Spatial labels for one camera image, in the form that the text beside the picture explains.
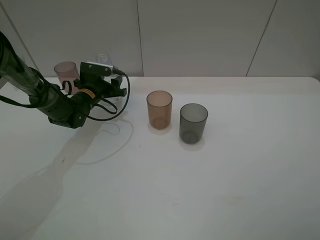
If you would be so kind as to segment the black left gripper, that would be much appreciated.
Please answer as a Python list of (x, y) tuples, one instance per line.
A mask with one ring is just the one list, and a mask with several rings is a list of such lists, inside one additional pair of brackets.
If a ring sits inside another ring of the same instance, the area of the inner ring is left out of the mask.
[(77, 78), (73, 81), (78, 92), (73, 96), (74, 103), (99, 103), (102, 99), (126, 96), (126, 88), (121, 88), (122, 76), (111, 78), (111, 83), (100, 76)]

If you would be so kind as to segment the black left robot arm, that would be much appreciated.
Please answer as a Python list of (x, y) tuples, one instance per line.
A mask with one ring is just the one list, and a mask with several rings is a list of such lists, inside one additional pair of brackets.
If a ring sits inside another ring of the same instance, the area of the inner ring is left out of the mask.
[(28, 109), (38, 109), (48, 117), (50, 123), (76, 129), (82, 127), (91, 109), (100, 100), (112, 97), (116, 86), (101, 76), (85, 73), (76, 79), (75, 94), (63, 94), (71, 81), (61, 86), (48, 82), (39, 71), (28, 67), (15, 53), (11, 43), (0, 35), (0, 76), (28, 95), (29, 104), (22, 104), (1, 96), (1, 101)]

